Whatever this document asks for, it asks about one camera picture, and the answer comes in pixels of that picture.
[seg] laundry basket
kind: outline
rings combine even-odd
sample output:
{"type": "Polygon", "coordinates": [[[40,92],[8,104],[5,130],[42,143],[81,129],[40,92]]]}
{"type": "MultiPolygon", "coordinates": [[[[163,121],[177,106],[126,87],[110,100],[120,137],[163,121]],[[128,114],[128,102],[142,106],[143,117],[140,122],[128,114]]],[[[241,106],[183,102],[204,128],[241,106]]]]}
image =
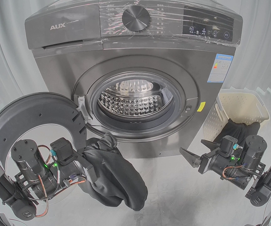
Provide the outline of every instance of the laundry basket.
{"type": "Polygon", "coordinates": [[[204,123],[205,139],[213,141],[229,118],[236,123],[250,125],[259,122],[260,126],[263,126],[270,116],[256,92],[246,89],[222,89],[204,123]]]}

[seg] plastic wrap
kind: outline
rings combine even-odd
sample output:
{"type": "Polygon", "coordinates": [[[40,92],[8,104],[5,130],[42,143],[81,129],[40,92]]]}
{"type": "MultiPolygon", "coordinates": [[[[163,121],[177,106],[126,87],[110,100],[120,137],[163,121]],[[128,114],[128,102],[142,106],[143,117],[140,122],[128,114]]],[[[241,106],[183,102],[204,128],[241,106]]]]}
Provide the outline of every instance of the plastic wrap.
{"type": "Polygon", "coordinates": [[[204,40],[226,46],[240,44],[242,21],[204,5],[174,0],[111,0],[100,1],[99,7],[103,40],[146,35],[167,40],[204,40]],[[122,22],[123,12],[134,5],[144,7],[150,14],[149,25],[141,31],[130,31],[122,22]],[[241,24],[240,32],[235,29],[237,24],[241,24]]]}

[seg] play pause button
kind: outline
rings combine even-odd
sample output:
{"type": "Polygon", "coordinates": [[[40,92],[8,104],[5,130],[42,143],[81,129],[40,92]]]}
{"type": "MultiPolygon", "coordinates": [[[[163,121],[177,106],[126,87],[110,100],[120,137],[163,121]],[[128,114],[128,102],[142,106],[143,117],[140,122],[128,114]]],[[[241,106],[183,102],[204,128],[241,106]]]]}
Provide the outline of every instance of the play pause button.
{"type": "Polygon", "coordinates": [[[224,37],[227,39],[229,38],[229,32],[224,32],[224,37]]]}

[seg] cable connector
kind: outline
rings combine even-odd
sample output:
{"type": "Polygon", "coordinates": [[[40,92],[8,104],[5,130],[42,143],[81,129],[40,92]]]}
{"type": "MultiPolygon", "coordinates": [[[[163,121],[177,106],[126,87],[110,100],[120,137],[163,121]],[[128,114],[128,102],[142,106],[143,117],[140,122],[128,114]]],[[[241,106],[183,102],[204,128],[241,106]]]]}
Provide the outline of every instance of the cable connector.
{"type": "Polygon", "coordinates": [[[239,146],[237,143],[235,143],[235,145],[233,145],[233,149],[236,150],[236,149],[238,149],[238,148],[243,149],[242,146],[239,146]]]}
{"type": "Polygon", "coordinates": [[[51,156],[56,156],[57,154],[56,154],[56,152],[55,152],[53,149],[51,149],[51,150],[50,150],[50,155],[51,155],[51,156]]]}

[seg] black bracket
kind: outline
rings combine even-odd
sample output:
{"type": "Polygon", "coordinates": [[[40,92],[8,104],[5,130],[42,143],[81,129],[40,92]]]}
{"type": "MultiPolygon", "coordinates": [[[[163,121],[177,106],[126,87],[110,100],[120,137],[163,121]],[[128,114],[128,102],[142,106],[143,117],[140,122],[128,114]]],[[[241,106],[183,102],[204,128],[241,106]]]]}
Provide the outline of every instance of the black bracket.
{"type": "Polygon", "coordinates": [[[257,178],[260,178],[261,175],[264,172],[265,167],[266,167],[266,165],[264,163],[260,162],[258,167],[256,168],[256,170],[254,170],[254,171],[248,171],[248,170],[245,170],[244,168],[240,168],[240,169],[245,171],[245,172],[248,172],[248,173],[250,173],[252,175],[255,175],[257,178]]]}

